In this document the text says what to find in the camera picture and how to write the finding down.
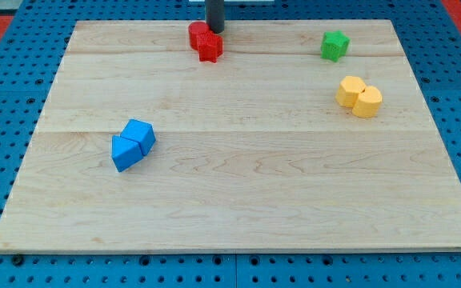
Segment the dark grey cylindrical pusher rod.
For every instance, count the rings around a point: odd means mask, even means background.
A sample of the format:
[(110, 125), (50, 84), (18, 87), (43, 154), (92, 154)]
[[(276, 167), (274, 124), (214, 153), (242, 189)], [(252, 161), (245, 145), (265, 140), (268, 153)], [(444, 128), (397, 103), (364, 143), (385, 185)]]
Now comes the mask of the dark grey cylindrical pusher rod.
[(206, 23), (216, 33), (225, 29), (225, 2), (224, 0), (205, 0)]

